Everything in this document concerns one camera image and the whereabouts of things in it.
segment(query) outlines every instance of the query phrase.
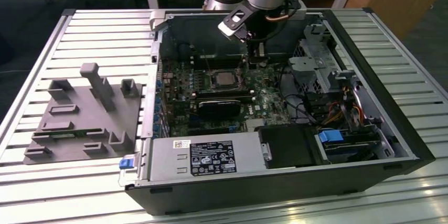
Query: cable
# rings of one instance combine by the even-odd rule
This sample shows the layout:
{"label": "cable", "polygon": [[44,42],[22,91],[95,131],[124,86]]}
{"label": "cable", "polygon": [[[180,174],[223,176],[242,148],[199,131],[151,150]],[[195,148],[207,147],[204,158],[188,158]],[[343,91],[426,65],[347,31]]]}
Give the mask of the cable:
{"label": "cable", "polygon": [[266,17],[267,21],[270,21],[270,22],[279,22],[279,21],[287,20],[288,18],[291,18],[296,14],[296,12],[299,10],[299,5],[300,5],[299,0],[296,0],[296,5],[295,5],[294,10],[292,10],[291,13],[288,13],[288,14],[280,16],[280,17],[275,17],[275,18],[267,16]]}
{"label": "cable", "polygon": [[8,71],[2,71],[0,73],[18,73],[18,72],[30,72],[31,70],[8,70]]}
{"label": "cable", "polygon": [[286,103],[294,107],[296,109],[296,112],[299,111],[300,113],[303,113],[307,118],[310,119],[310,121],[316,124],[316,125],[320,125],[319,121],[314,118],[312,115],[310,115],[310,113],[307,111],[304,111],[303,109],[298,108],[299,106],[298,105],[294,105],[291,102],[288,102],[288,100],[286,99],[286,97],[283,96],[282,94],[282,77],[283,77],[283,72],[286,71],[286,68],[287,68],[288,65],[286,65],[282,69],[282,72],[280,72],[280,75],[279,75],[279,95],[280,95],[280,98],[282,100],[286,101]]}
{"label": "cable", "polygon": [[331,109],[334,108],[334,106],[339,104],[339,102],[334,102],[328,108],[328,116],[331,115]]}
{"label": "cable", "polygon": [[279,26],[278,28],[274,30],[272,33],[270,33],[263,39],[251,39],[250,42],[254,42],[254,43],[262,43],[262,42],[266,42],[268,39],[272,39],[274,36],[276,36],[283,28],[286,28],[287,26],[287,21],[284,21]]}

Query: copper pipe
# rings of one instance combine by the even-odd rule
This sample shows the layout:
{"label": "copper pipe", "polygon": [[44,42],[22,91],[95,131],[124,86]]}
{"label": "copper pipe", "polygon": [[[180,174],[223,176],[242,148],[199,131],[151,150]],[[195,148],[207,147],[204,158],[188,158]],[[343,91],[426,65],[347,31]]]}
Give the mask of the copper pipe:
{"label": "copper pipe", "polygon": [[287,20],[290,18],[290,16],[288,16],[288,14],[286,14],[280,17],[272,18],[272,17],[267,16],[266,18],[267,18],[267,21],[270,21],[270,22],[280,22],[283,20]]}

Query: blue latch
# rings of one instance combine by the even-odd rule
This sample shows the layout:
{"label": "blue latch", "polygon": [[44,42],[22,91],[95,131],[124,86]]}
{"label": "blue latch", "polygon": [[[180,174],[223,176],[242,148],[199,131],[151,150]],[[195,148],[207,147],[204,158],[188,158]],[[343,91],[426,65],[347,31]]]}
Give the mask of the blue latch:
{"label": "blue latch", "polygon": [[120,170],[132,169],[134,168],[134,158],[122,159],[119,167],[120,167]]}
{"label": "blue latch", "polygon": [[339,130],[327,130],[327,131],[320,132],[319,138],[323,143],[344,140],[343,134]]}

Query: metal case frame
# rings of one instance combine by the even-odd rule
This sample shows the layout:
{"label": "metal case frame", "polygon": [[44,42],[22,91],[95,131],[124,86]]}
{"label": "metal case frame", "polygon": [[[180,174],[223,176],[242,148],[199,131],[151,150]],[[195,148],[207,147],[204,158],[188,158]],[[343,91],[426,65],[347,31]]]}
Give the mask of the metal case frame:
{"label": "metal case frame", "polygon": [[[372,67],[356,47],[335,13],[331,10],[314,10],[328,23],[339,46],[348,56],[363,83],[370,90],[375,104],[392,124],[394,132],[414,155],[406,158],[384,159],[378,162],[358,162],[343,165],[326,165],[270,171],[251,176],[228,175],[222,178],[184,179],[151,182],[147,168],[139,168],[139,180],[126,187],[127,194],[152,215],[194,212],[206,209],[263,204],[326,195],[340,195],[364,191],[387,178],[408,174],[435,160],[408,118],[404,116]],[[212,15],[188,11],[186,15]],[[155,14],[154,28],[163,27],[163,21],[182,12]],[[151,161],[151,136],[143,143],[142,164]]]}

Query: white sticker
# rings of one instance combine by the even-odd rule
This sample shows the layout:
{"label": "white sticker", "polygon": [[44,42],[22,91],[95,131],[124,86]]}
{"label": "white sticker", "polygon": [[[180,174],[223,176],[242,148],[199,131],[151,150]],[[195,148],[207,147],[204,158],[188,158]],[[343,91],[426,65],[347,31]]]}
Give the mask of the white sticker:
{"label": "white sticker", "polygon": [[175,140],[174,141],[174,149],[178,148],[190,148],[191,140]]}

